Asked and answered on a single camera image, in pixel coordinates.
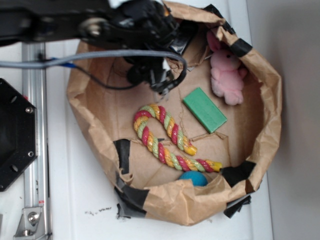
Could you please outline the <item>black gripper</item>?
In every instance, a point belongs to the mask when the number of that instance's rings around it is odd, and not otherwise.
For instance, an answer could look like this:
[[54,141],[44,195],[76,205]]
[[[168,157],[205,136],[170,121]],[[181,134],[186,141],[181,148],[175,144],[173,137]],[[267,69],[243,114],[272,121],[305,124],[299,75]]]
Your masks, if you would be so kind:
[[167,6],[158,0],[128,0],[114,10],[104,25],[108,41],[129,50],[124,59],[132,64],[127,80],[133,86],[142,82],[166,95],[185,78],[174,78],[167,58],[178,58],[170,45],[178,36],[179,24]]

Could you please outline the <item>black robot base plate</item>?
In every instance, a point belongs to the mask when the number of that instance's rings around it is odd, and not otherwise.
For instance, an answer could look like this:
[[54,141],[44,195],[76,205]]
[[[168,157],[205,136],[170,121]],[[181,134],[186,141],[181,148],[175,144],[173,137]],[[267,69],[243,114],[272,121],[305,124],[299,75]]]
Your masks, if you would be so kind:
[[37,109],[0,80],[0,191],[5,192],[37,156]]

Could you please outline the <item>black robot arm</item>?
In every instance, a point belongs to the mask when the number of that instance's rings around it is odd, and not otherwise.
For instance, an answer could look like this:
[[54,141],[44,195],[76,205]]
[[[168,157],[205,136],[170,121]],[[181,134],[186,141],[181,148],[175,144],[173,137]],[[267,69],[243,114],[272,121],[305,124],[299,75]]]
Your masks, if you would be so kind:
[[161,95],[186,77],[174,77],[167,59],[185,60],[170,46],[179,25],[161,0],[3,0],[0,3],[0,44],[46,43],[78,39],[99,47],[37,62],[1,62],[3,68],[45,69],[66,66],[76,60],[123,57],[132,64],[132,87],[147,82]]

